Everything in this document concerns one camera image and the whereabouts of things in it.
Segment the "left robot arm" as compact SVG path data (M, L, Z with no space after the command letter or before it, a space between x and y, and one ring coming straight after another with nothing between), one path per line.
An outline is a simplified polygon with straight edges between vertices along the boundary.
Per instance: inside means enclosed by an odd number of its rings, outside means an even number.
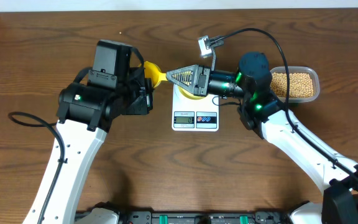
M100 40L91 68L79 72L58 98L52 153L25 223L73 223L93 159L120 115L147 115L152 83L144 64L131 67L137 48Z

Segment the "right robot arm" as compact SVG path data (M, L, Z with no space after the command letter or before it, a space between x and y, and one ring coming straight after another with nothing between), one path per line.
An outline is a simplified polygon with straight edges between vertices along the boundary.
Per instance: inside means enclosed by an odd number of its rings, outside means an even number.
M243 125L282 150L312 179L323 201L296 207L288 214L292 223L358 223L358 163L328 146L278 99L263 53L243 55L237 73L191 65L167 72L166 78L195 96L242 99L237 111Z

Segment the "yellow plastic scoop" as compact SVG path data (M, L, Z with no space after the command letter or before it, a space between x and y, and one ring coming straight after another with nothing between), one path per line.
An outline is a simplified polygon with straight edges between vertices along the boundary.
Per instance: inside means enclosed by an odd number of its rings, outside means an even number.
M159 66L152 62L144 62L144 74L145 78L151 79L153 88L157 88L161 82L167 82L166 73L163 73Z

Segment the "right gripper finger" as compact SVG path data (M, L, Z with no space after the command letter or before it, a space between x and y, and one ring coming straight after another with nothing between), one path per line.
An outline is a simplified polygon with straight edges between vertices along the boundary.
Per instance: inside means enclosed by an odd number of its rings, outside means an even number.
M178 85L185 91L189 93L193 93L194 90L193 75L181 75L181 74L167 75L167 80L172 82L173 84Z
M180 78L191 77L198 71L199 65L190 65L187 67L178 68L175 70L170 70L166 73L167 78Z

